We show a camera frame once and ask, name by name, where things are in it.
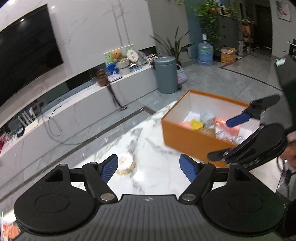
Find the stuffed toy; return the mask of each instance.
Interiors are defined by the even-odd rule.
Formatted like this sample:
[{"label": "stuffed toy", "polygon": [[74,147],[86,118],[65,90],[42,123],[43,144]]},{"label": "stuffed toy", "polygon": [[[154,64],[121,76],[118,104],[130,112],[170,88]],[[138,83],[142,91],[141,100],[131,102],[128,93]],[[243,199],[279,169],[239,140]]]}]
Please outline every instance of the stuffed toy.
[{"label": "stuffed toy", "polygon": [[119,49],[113,50],[111,53],[111,58],[116,63],[117,61],[120,61],[122,58],[122,52]]}]

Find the blue water bottle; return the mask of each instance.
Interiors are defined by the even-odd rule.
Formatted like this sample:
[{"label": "blue water bottle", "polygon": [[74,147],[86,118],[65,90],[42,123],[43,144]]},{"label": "blue water bottle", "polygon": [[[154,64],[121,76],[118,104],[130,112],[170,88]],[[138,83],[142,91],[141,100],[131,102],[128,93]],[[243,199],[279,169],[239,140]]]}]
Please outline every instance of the blue water bottle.
[{"label": "blue water bottle", "polygon": [[213,64],[214,48],[207,42],[207,35],[202,35],[202,43],[198,45],[198,63],[202,65]]}]

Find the black round plate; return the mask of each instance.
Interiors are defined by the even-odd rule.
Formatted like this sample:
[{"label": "black round plate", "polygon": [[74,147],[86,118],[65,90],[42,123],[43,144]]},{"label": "black round plate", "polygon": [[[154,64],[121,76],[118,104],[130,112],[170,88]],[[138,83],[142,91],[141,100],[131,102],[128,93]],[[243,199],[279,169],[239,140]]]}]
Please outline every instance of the black round plate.
[{"label": "black round plate", "polygon": [[284,208],[267,187],[240,181],[209,192],[202,201],[206,217],[236,235],[257,236],[270,232],[281,220]]},{"label": "black round plate", "polygon": [[73,186],[51,183],[34,186],[15,202],[14,212],[21,228],[37,234],[61,234],[83,225],[94,213],[95,201]]}]

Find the yellow toy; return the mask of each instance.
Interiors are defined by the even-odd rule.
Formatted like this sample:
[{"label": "yellow toy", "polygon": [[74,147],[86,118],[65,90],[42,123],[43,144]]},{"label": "yellow toy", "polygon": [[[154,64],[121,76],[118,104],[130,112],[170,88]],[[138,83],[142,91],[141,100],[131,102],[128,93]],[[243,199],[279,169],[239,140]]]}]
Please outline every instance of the yellow toy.
[{"label": "yellow toy", "polygon": [[199,130],[199,129],[203,128],[203,123],[199,122],[198,120],[193,119],[189,123],[192,126],[192,129],[194,129],[194,130]]},{"label": "yellow toy", "polygon": [[111,52],[111,58],[113,59],[113,61],[116,63],[118,61],[118,59],[120,59],[122,57],[122,52],[119,49],[113,50]]}]

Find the orange box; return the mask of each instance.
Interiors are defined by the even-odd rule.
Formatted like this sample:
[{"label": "orange box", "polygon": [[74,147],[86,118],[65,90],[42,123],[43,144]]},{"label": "orange box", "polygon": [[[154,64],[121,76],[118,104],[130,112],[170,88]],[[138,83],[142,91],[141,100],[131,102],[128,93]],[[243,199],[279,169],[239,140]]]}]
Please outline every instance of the orange box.
[{"label": "orange box", "polygon": [[233,64],[235,62],[235,48],[223,47],[221,49],[221,62],[226,64]]},{"label": "orange box", "polygon": [[[235,145],[223,140],[182,127],[183,122],[190,112],[202,113],[211,111],[216,117],[224,120],[241,114],[249,104],[229,99],[226,97],[205,93],[196,90],[188,90],[161,119],[164,143],[200,161],[211,162],[207,154],[226,148],[234,148]],[[241,131],[250,136],[259,127],[259,121],[251,119],[242,124]],[[217,167],[226,167],[226,162],[216,161]]]}]

